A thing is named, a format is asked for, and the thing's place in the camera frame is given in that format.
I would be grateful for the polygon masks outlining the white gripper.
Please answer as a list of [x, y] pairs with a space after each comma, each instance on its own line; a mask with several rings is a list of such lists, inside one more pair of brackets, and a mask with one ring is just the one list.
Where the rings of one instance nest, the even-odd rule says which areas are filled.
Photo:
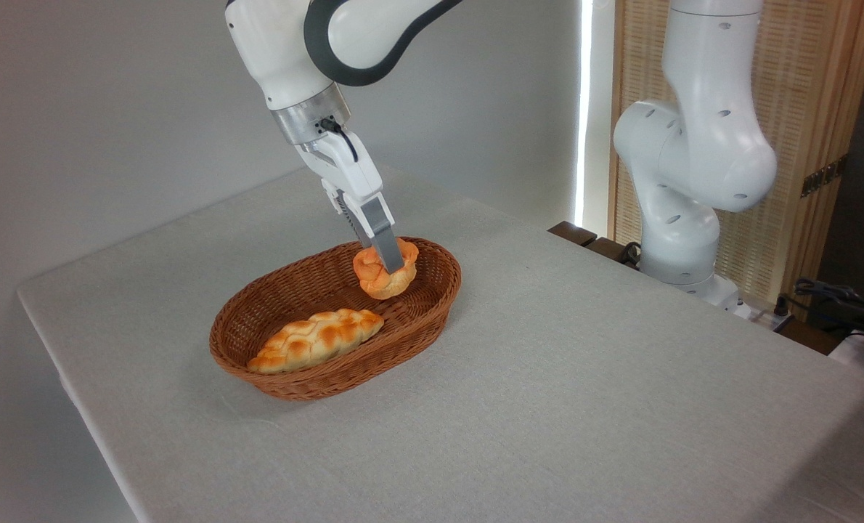
[[333, 208], [351, 225], [362, 247], [373, 247], [389, 274], [403, 268], [383, 182], [360, 139], [342, 128], [318, 129], [318, 139], [295, 149], [322, 178]]

